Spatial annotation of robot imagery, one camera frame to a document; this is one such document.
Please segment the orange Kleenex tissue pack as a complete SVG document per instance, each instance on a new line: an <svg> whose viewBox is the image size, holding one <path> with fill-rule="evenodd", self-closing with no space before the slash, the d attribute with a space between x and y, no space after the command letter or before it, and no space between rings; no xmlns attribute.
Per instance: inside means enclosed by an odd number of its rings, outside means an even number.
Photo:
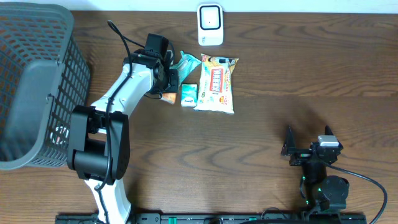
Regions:
<svg viewBox="0 0 398 224"><path fill-rule="evenodd" d="M161 100L167 102L171 105L174 105L176 102L177 94L176 93L163 93Z"/></svg>

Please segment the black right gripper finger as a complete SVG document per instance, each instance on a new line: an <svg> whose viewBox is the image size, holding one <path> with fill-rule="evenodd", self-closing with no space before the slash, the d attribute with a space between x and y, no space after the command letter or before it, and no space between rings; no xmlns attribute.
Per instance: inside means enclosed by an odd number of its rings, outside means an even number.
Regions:
<svg viewBox="0 0 398 224"><path fill-rule="evenodd" d="M295 152L295 141L292 128L288 126L284 144L281 149L281 156L291 156Z"/></svg>
<svg viewBox="0 0 398 224"><path fill-rule="evenodd" d="M328 155L338 156L343 150L343 145L339 142L337 137L333 134L329 125L325 126L325 152Z"/></svg>

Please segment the teal Kleenex tissue pack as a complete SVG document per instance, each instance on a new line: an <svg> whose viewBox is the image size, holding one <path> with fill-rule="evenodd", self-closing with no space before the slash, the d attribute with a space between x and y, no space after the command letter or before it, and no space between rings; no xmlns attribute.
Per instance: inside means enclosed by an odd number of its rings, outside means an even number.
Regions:
<svg viewBox="0 0 398 224"><path fill-rule="evenodd" d="M183 84L181 95L182 107L195 107L197 105L197 84Z"/></svg>

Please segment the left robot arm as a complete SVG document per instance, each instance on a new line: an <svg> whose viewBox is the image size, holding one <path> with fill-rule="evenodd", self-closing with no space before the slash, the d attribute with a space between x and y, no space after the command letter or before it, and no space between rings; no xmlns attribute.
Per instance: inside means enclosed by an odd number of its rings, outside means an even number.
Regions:
<svg viewBox="0 0 398 224"><path fill-rule="evenodd" d="M111 88L90 106L76 106L70 121L68 168L92 191L98 223L127 223L132 205L123 176L130 160L129 118L146 96L178 89L170 66L174 51L139 49L126 57Z"/></svg>

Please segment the teal crinkled snack pack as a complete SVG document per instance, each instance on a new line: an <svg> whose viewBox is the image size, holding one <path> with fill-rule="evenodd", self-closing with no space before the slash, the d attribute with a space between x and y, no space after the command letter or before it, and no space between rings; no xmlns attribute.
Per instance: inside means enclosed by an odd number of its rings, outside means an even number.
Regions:
<svg viewBox="0 0 398 224"><path fill-rule="evenodd" d="M189 74L191 74L194 69L201 64L201 61L194 57L191 54L186 54L184 51L180 51L181 53L181 59L180 61L172 65L170 68L171 69L176 69L178 71L178 77L179 77L179 85L182 84L184 79L186 79Z"/></svg>

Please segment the large yellow wipes pack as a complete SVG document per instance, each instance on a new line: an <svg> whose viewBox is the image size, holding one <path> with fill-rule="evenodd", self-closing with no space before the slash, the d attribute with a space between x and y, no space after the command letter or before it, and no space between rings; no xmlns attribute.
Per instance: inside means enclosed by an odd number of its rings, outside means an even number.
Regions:
<svg viewBox="0 0 398 224"><path fill-rule="evenodd" d="M194 110L234 114L232 72L238 60L201 54L201 75Z"/></svg>

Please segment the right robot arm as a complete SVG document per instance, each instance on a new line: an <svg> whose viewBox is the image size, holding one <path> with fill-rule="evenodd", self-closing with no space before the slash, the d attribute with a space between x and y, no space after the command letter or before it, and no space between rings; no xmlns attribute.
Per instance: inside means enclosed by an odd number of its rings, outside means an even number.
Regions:
<svg viewBox="0 0 398 224"><path fill-rule="evenodd" d="M287 128L281 155L289 156L290 166L302 168L300 181L301 196L307 201L312 212L333 213L346 208L349 182L336 175L328 175L326 167L338 160L343 145L333 134L329 126L319 135L316 142L308 148L295 145L294 134Z"/></svg>

